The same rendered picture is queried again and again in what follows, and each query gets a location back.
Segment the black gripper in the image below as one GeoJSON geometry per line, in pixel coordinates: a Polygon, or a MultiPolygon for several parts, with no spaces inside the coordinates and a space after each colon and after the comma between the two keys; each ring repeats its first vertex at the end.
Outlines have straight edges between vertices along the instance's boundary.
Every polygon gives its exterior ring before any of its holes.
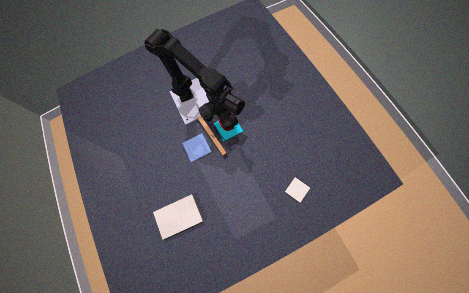
{"type": "MultiPolygon", "coordinates": [[[[209,99],[211,100],[211,97],[208,96],[207,93],[206,93],[206,97],[208,100],[209,99]]],[[[224,108],[222,105],[212,104],[212,106],[218,111],[217,116],[219,120],[221,120],[221,123],[223,127],[225,128],[225,130],[228,130],[229,128],[232,128],[238,124],[238,120],[235,117],[235,114],[232,114],[232,112],[224,108]]]]}

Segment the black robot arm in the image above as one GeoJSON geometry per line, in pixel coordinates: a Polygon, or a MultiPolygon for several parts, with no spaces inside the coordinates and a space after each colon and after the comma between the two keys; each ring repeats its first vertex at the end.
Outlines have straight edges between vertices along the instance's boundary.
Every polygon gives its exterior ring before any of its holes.
{"type": "Polygon", "coordinates": [[[187,68],[199,80],[211,100],[199,107],[201,117],[209,122],[213,120],[218,111],[212,106],[222,105],[230,112],[238,115],[244,108],[245,102],[232,94],[234,89],[224,75],[215,69],[208,69],[194,57],[176,37],[172,37],[169,30],[156,29],[146,40],[146,49],[160,58],[168,73],[172,77],[171,91],[178,95],[181,102],[192,99],[194,96],[190,89],[192,82],[189,76],[182,74],[177,61],[187,68]],[[175,58],[175,59],[174,59],[175,58]],[[224,86],[227,86],[224,89],[224,86]],[[212,101],[212,102],[211,102],[212,101]]]}

